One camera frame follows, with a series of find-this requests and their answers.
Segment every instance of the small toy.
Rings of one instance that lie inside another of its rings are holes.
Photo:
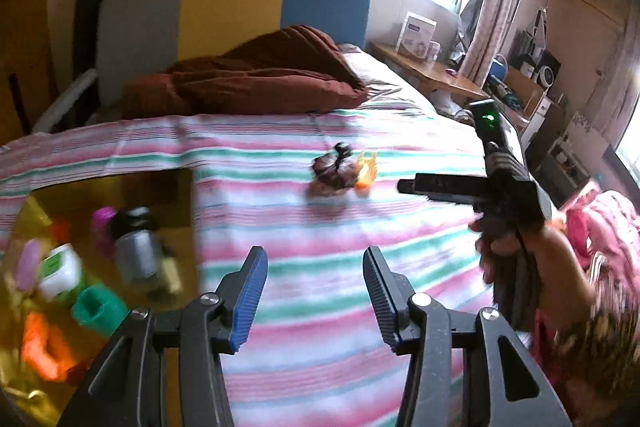
[[[104,206],[94,212],[91,218],[91,230],[94,233],[95,247],[98,253],[113,258],[115,244],[111,237],[111,219],[117,214],[112,206]]]
[[[38,291],[51,302],[73,304],[86,286],[82,263],[69,244],[54,248],[38,268]]]
[[[118,329],[127,314],[127,305],[102,284],[82,290],[71,308],[71,316],[80,326],[107,338]]]
[[[151,291],[161,281],[162,244],[146,206],[119,210],[111,219],[115,260],[124,284]]]
[[[175,257],[167,255],[162,258],[162,281],[166,290],[173,296],[182,293],[182,280]]]
[[[44,315],[31,312],[24,322],[20,358],[43,380],[64,382],[78,367],[62,331],[50,325]]]
[[[314,160],[311,169],[316,180],[334,191],[353,188],[358,181],[358,166],[353,160],[348,160],[353,150],[345,142],[338,142],[334,150],[337,156],[330,152]]]
[[[56,247],[71,243],[71,223],[66,219],[57,217],[51,220],[51,238]]]
[[[33,291],[38,281],[38,265],[41,260],[41,242],[37,239],[27,241],[15,267],[15,282],[18,290],[25,293]]]
[[[361,152],[358,156],[358,181],[356,188],[369,188],[376,181],[378,175],[378,166],[376,165],[378,154],[373,153],[371,158],[365,158],[365,153]]]

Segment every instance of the orange toy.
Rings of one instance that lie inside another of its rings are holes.
[[[51,220],[51,237],[56,247],[71,243],[71,223],[66,219]]]
[[[356,188],[369,188],[376,181],[378,166],[376,165],[378,155],[374,152],[371,158],[365,158],[364,152],[358,156],[358,181]]]
[[[60,328],[37,312],[29,313],[24,322],[20,358],[47,381],[67,381],[71,370],[79,365]]]

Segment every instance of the purple toy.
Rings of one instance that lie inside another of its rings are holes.
[[[115,245],[111,237],[110,224],[117,210],[112,206],[104,206],[94,212],[91,218],[91,230],[94,232],[95,247],[98,253],[113,259]]]
[[[22,248],[22,254],[15,267],[15,283],[21,292],[31,292],[37,282],[38,264],[42,259],[42,245],[31,239]]]

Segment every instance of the black cap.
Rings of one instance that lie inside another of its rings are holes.
[[[146,206],[119,210],[110,222],[111,237],[118,239],[134,230],[155,230],[156,222]]]

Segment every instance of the hand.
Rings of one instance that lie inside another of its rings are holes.
[[[481,227],[480,220],[469,225],[474,232],[482,232]],[[550,226],[537,232],[520,233],[527,250],[534,254],[538,264],[542,281],[539,307],[548,325],[563,329],[588,320],[595,292],[578,264],[569,240]],[[493,242],[481,237],[476,242],[476,250],[480,253],[484,282],[491,284],[494,281],[495,264],[492,256],[512,255],[519,249],[520,244],[513,233]]]

